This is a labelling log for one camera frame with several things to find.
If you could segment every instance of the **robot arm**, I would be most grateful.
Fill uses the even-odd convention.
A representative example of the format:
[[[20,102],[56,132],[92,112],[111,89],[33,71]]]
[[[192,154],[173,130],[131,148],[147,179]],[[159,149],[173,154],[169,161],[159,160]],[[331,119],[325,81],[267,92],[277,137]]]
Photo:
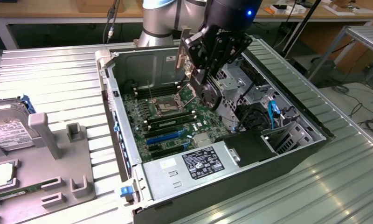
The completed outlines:
[[[245,30],[260,5],[261,0],[208,0],[199,32],[181,38],[176,69],[184,68],[192,87],[211,110],[221,100],[213,77],[252,43]]]

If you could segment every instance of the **blue latch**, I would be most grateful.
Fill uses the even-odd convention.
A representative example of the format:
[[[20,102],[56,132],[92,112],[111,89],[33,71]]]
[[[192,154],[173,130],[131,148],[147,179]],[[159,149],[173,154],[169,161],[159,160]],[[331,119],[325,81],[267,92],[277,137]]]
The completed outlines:
[[[113,131],[120,132],[119,122],[115,122]]]
[[[132,186],[123,187],[120,197],[125,197],[127,195],[131,195],[132,193],[133,193]]]
[[[27,105],[28,111],[29,111],[31,113],[36,113],[35,107],[33,107],[33,105],[32,105],[32,103],[31,103],[31,98],[29,98],[27,95],[24,95],[23,98],[21,98],[20,100],[21,100],[21,101],[24,102],[24,104]]]
[[[268,115],[269,115],[269,119],[271,119],[271,127],[273,129],[273,115],[272,115],[272,111],[275,111],[277,114],[280,114],[280,110],[279,110],[279,107],[276,106],[275,100],[271,100],[268,102]]]

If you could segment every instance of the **power supply label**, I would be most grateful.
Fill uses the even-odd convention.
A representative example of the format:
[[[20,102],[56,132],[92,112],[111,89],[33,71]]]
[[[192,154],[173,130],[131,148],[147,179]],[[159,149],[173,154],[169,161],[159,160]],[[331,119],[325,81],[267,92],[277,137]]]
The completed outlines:
[[[195,180],[225,169],[213,147],[183,155],[183,159]]]
[[[16,146],[32,141],[21,122],[0,125],[0,147]]]

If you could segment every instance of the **cardboard box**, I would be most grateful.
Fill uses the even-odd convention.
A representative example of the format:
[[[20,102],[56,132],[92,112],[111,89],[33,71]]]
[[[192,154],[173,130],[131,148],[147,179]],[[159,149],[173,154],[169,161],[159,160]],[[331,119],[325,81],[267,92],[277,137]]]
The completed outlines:
[[[107,13],[115,0],[76,0],[77,8],[81,13]],[[117,13],[123,13],[123,0],[119,4]]]

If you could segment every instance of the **wooden table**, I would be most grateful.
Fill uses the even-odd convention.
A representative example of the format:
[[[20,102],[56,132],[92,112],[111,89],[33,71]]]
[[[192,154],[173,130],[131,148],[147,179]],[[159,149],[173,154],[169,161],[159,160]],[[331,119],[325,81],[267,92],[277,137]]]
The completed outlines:
[[[143,22],[143,8],[136,0],[124,0],[124,12],[117,14],[119,23]],[[299,26],[307,16],[292,15],[291,22],[299,22]],[[284,22],[287,14],[271,15],[263,8],[257,12],[256,22]],[[309,22],[347,22],[360,21],[367,25],[373,23],[373,14],[340,17],[317,7]],[[105,23],[107,13],[80,13],[75,0],[19,0],[19,3],[0,3],[0,37],[7,49],[17,49],[17,43],[12,36],[9,24],[59,24],[59,23]]]

